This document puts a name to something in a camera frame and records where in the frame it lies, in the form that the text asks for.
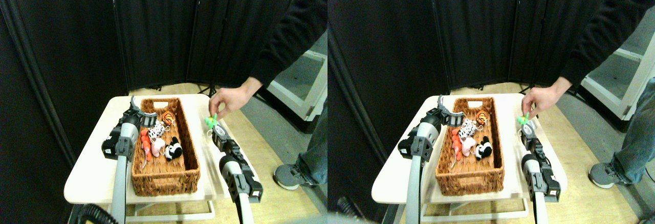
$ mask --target black sweatshirt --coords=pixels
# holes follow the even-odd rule
[[[264,86],[311,48],[328,27],[328,0],[293,0],[250,72]]]
[[[578,86],[634,32],[655,0],[603,0],[571,51],[561,77]]]

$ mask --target pink plush toy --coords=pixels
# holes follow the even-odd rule
[[[468,156],[468,154],[470,154],[471,147],[473,147],[473,145],[475,145],[475,139],[470,136],[466,137],[466,140],[462,142],[462,153],[464,156]]]
[[[162,138],[157,138],[155,141],[152,143],[152,155],[155,157],[158,157],[159,154],[161,153],[162,147],[166,146],[166,142],[162,140]]]

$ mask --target person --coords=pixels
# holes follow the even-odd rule
[[[267,46],[250,77],[238,88],[220,88],[209,101],[210,115],[222,119],[243,107],[262,86],[268,86],[283,70],[294,63],[318,40],[328,27],[328,0],[293,0],[285,16],[275,26]],[[222,110],[219,105],[225,104]],[[316,124],[321,124],[327,108]],[[298,155],[293,165],[281,165],[273,173],[274,181],[288,190],[299,185],[319,185],[328,181],[328,152],[324,136],[312,136],[307,151]]]
[[[634,32],[655,0],[603,0],[585,26],[571,51],[561,76],[548,88],[532,88],[522,100],[522,112],[530,119],[554,105],[573,84],[596,69]],[[641,180],[646,163],[655,157],[655,77],[646,84],[625,134],[622,149],[612,161],[593,165],[589,179],[594,185],[610,188],[614,184],[634,184]],[[655,223],[655,215],[640,223]]]

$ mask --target jeans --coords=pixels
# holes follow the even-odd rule
[[[637,110],[621,151],[615,152],[612,163],[619,176],[627,184],[641,180],[646,163],[655,158],[655,77],[646,84],[644,93],[637,102]]]
[[[330,128],[322,126],[328,116],[327,105],[323,107],[321,116],[316,122],[316,129],[309,139],[307,151],[298,154],[295,165],[300,172],[313,180],[313,184],[323,185],[328,182],[328,131]]]

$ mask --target gray shoe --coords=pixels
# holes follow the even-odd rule
[[[314,185],[295,165],[280,165],[273,172],[273,180],[287,190],[298,189],[302,184]]]
[[[615,183],[622,182],[616,174],[613,165],[609,163],[598,163],[589,170],[589,180],[598,187],[608,189]]]

